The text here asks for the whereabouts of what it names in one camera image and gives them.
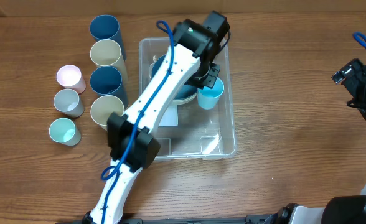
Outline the pink small cup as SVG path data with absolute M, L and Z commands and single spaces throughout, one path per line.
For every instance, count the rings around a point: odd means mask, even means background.
M 83 93 L 86 89 L 82 72 L 75 65 L 64 65 L 61 67 L 57 71 L 56 80 L 64 88 L 73 89 L 78 94 Z

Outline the light blue small cup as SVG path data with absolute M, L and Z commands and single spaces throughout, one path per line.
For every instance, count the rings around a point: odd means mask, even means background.
M 217 78 L 213 88 L 204 87 L 197 89 L 198 104 L 205 110 L 210 110 L 216 106 L 219 98 L 224 92 L 224 84 L 220 78 Z

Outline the grey small cup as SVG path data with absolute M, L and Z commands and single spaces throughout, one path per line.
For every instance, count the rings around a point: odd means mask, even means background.
M 73 118 L 81 116 L 85 109 L 79 94 L 68 88 L 60 90 L 54 96 L 53 103 L 58 111 Z

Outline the dark blue bowl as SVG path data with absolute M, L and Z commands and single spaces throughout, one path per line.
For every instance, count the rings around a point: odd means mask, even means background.
M 153 68 L 151 69 L 150 77 L 152 78 L 155 76 L 156 72 L 159 70 L 165 55 L 161 56 L 154 64 Z M 174 98 L 174 101 L 181 101 L 186 100 L 192 96 L 197 94 L 197 88 L 191 85 L 183 85 L 182 88 L 178 91 L 177 95 Z

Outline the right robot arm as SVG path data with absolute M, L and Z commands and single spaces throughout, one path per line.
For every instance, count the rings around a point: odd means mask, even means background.
M 332 76 L 352 95 L 347 106 L 357 109 L 366 120 L 366 65 L 355 58 Z M 265 223 L 322 224 L 366 223 L 366 185 L 360 195 L 334 197 L 325 207 L 311 208 L 288 204 L 270 215 Z

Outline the cream bowl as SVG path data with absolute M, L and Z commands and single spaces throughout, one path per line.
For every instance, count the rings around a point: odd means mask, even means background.
M 187 98 L 184 98 L 184 99 L 181 99 L 181 100 L 173 100 L 172 102 L 176 105 L 184 105 L 186 103 L 189 103 L 191 102 L 197 95 L 192 95 L 190 97 L 187 97 Z

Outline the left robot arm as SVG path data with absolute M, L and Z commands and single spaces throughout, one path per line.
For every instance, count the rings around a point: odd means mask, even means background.
M 220 73 L 215 57 L 227 45 L 231 32 L 227 18 L 212 11 L 199 24 L 190 19 L 171 29 L 164 20 L 158 29 L 169 36 L 169 46 L 159 70 L 138 99 L 122 114 L 107 120 L 111 161 L 101 173 L 105 182 L 100 199 L 82 223 L 119 223 L 128 194 L 139 173 L 148 168 L 161 145 L 152 132 L 183 85 L 213 88 Z

